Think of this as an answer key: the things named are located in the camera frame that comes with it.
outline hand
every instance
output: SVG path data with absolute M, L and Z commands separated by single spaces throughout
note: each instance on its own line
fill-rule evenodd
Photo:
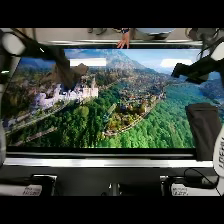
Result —
M 123 48 L 124 45 L 127 45 L 127 48 L 129 48 L 129 41 L 130 41 L 130 32 L 124 33 L 122 35 L 122 39 L 117 43 L 117 48 Z

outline television screen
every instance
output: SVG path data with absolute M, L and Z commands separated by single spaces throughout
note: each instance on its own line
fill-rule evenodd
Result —
M 21 152 L 193 148 L 185 106 L 209 102 L 224 117 L 219 73 L 201 85 L 171 77 L 176 63 L 192 64 L 199 52 L 65 49 L 74 77 L 80 77 L 72 89 L 60 83 L 54 61 L 21 58 L 2 102 L 7 145 Z

